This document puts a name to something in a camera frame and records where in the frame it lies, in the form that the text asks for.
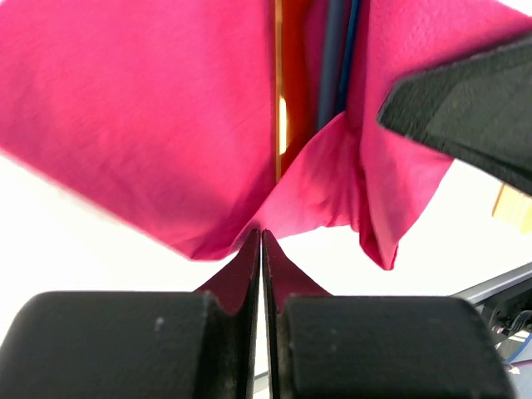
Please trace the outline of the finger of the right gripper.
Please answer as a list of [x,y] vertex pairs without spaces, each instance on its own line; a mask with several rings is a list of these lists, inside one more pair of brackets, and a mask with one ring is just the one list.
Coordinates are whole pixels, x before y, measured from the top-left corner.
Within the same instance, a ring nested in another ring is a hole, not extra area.
[[399,81],[380,126],[531,191],[531,38]]

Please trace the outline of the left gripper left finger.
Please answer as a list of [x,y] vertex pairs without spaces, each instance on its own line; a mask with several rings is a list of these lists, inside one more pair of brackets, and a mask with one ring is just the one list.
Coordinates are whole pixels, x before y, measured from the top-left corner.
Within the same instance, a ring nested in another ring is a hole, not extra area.
[[48,292],[1,346],[4,398],[250,398],[260,234],[196,290]]

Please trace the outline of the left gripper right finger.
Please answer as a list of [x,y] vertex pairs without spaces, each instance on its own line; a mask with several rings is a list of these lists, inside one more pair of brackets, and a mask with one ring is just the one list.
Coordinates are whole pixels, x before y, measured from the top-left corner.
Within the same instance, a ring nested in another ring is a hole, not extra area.
[[262,233],[273,398],[511,398],[478,312],[465,300],[334,296]]

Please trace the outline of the gold metal knife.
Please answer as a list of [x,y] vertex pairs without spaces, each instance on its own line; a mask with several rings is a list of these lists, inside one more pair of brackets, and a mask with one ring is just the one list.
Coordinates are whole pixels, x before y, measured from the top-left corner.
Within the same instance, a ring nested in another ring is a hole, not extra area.
[[312,122],[305,22],[309,1],[274,1],[275,178],[306,145]]

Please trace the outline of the pink paper napkin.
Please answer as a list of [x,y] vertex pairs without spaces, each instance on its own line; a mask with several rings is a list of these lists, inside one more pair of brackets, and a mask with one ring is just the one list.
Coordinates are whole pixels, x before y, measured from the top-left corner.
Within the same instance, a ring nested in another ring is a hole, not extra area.
[[249,229],[348,225],[393,268],[451,160],[377,124],[394,81],[520,35],[498,1],[363,1],[346,110],[320,131],[328,3],[305,22],[310,136],[275,178],[271,1],[4,1],[1,147],[198,260]]

